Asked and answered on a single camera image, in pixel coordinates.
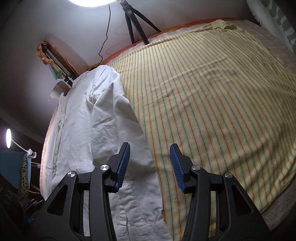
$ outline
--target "wrinkled fabric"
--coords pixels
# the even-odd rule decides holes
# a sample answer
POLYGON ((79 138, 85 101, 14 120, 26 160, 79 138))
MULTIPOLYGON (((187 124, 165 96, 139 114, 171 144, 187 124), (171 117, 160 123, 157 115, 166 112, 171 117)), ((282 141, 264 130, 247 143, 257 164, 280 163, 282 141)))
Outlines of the wrinkled fabric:
MULTIPOLYGON (((270 39, 258 29, 253 33, 270 39)), ((191 195, 176 184, 168 155, 172 143, 208 172, 233 173, 260 212, 292 181, 296 76, 247 31, 217 20, 151 41, 108 65, 121 74, 146 134, 175 241, 182 239, 191 195)), ((213 195, 210 236, 215 206, 213 195)))
MULTIPOLYGON (((45 194, 48 198, 68 171, 91 172, 118 153, 123 142, 131 155, 122 188, 110 194, 117 240, 172 240, 162 216, 162 198, 155 164, 145 135, 123 96, 120 75, 98 68, 75 80, 61 95, 47 139, 45 194)), ((84 234, 89 235, 88 193, 84 197, 84 234)))

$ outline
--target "white cloth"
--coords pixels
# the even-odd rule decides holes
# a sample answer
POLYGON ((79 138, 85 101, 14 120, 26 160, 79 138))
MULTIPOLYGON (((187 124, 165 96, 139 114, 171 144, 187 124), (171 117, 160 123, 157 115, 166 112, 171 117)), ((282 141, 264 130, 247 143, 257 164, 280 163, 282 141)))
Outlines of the white cloth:
MULTIPOLYGON (((45 199, 68 171, 91 172, 93 164, 107 163, 123 142, 129 142, 131 155, 123 186, 109 195, 117 240, 172 240, 161 213, 160 186, 145 135, 113 68, 99 66, 75 80, 68 95, 61 95, 52 122, 43 155, 47 159, 42 180, 45 199)), ((85 234, 87 199, 85 195, 85 234)))
POLYGON ((296 49, 293 49, 296 42, 295 30, 276 2, 274 0, 264 2, 262 0, 247 0, 247 3, 260 25, 285 43, 292 53, 296 54, 296 49), (288 29, 283 28, 284 22, 285 25, 288 25, 288 29))

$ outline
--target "black cable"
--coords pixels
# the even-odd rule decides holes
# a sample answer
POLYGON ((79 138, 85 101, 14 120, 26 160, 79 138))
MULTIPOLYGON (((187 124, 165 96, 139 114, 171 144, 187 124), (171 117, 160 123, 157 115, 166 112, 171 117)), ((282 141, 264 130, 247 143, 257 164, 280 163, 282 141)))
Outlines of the black cable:
POLYGON ((102 45, 102 47, 101 47, 101 50, 100 50, 100 52, 99 52, 99 56, 100 56, 102 59, 101 59, 100 63, 98 64, 98 66, 99 66, 99 65, 101 64, 101 62, 103 61, 103 57, 101 56, 101 51, 102 51, 102 49, 103 49, 103 47, 104 47, 105 42, 106 42, 107 39, 108 39, 108 30, 109 30, 110 19, 111 19, 111 9, 110 9, 110 4, 108 4, 108 5, 109 5, 109 21, 108 21, 108 27, 107 27, 107 32, 106 32, 106 40, 104 41, 104 43, 103 43, 103 45, 102 45))

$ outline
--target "light stand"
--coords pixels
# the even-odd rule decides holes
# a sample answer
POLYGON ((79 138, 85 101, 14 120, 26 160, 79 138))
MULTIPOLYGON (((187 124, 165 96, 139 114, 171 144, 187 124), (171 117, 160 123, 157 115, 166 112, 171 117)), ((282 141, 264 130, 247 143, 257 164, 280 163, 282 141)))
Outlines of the light stand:
POLYGON ((137 29, 138 33, 140 34, 141 39, 143 40, 144 44, 147 45, 149 44, 149 41, 137 19, 135 16, 138 15, 141 19, 143 19, 147 24, 149 24, 152 28, 154 28, 158 33, 161 31, 159 30, 158 27, 156 27, 148 18, 146 18, 143 14, 141 14, 138 10, 134 9, 131 5, 128 4, 126 0, 117 0, 120 2, 126 16, 126 23, 128 25, 128 31, 131 37, 131 42, 132 44, 135 43, 135 38, 133 35, 133 28, 131 26, 131 23, 133 22, 133 25, 137 29))

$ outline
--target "ceiling light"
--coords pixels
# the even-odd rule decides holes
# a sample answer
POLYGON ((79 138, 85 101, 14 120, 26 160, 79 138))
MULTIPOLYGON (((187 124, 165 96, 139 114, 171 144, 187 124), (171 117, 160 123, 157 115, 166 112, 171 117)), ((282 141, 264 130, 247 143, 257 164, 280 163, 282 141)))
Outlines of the ceiling light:
POLYGON ((114 1, 115 0, 70 0, 70 2, 83 7, 97 7, 114 1))

